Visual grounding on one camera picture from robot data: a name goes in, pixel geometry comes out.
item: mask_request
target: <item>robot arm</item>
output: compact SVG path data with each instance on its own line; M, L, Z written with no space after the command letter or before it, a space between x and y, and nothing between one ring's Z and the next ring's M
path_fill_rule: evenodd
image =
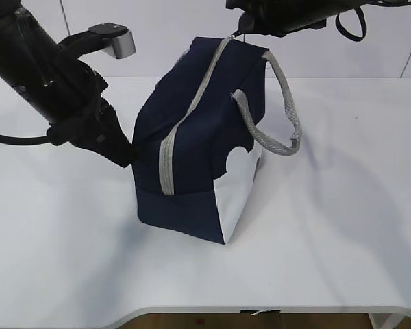
M0 135L0 143L66 142L105 156L122 167L135 158L114 108L101 97L105 80L78 58L105 50L116 58L135 53L131 32L105 23L57 45L21 0L0 0L0 77L33 106L51 128L39 138Z
M240 8L244 14L236 34L270 34L284 37L303 29L326 27L327 19L337 16L336 26L341 34L353 41L361 41L366 34L363 5L401 7L411 5L408 0L227 0L227 8ZM339 21L339 14L355 10L360 19L363 36L347 32Z

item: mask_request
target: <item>white table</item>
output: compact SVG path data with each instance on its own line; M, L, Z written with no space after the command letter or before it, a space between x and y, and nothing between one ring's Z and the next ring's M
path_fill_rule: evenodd
M131 134L155 79L110 78ZM267 154L231 243L141 224L129 169L0 145L0 328L115 328L145 313L411 316L411 80L291 80L306 137ZM268 82L268 127L291 127ZM0 132L47 124L0 82Z

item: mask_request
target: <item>gray handle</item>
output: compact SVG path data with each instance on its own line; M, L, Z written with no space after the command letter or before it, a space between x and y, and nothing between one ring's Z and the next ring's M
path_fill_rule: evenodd
M263 146L268 151L273 152L274 154L278 154L280 156L293 156L300 149L300 141L301 141L301 136L303 134L302 129L301 129L300 120L297 115L297 111L295 110L294 99L289 89L288 82L286 81L286 77L283 74L283 71L280 68L280 65L278 61L275 59L274 55L270 51L267 51L263 55L263 58L265 58L271 64L274 70L275 76L279 80L280 86L282 87L285 113L288 119L294 125L294 129L295 129L294 134L290 138L292 141L292 146L291 147L285 146L281 142L266 135L264 132L260 131L256 127L253 117L251 116L251 113L249 110L249 103L248 103L247 96L243 91L241 91L240 89L236 90L234 94L232 95L232 97L238 104L240 113L244 119L245 125L247 126L250 134L252 135L252 137L254 137L256 141L259 142L259 144L261 144L261 146Z

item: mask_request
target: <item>navy blue bag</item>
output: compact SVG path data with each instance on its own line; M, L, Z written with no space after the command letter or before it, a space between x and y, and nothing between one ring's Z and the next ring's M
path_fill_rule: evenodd
M265 67L282 87L292 146L263 134ZM143 223L225 244L251 192L262 149L295 154L301 126L268 49L231 38L196 38L138 115L133 164Z

